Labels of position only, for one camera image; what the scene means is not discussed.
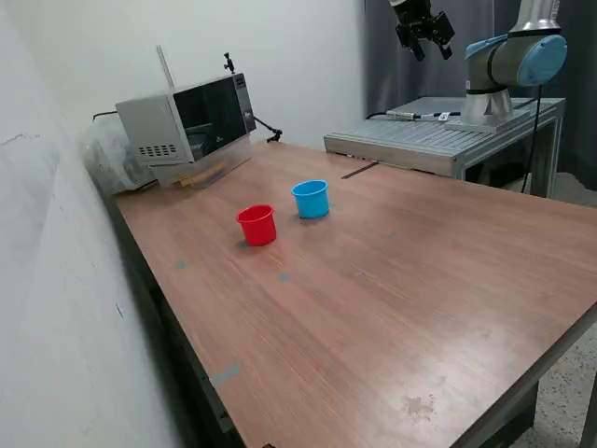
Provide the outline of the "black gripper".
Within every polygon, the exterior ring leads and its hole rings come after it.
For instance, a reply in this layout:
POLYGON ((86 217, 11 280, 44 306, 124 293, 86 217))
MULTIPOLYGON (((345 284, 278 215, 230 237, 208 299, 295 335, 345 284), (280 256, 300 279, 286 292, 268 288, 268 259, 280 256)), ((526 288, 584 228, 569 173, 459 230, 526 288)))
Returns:
POLYGON ((433 18, 429 0, 395 0, 390 5, 397 17, 396 34, 403 48, 409 49, 417 61, 422 61, 425 55, 419 35, 432 35, 443 59, 449 60, 455 32, 444 11, 433 18))

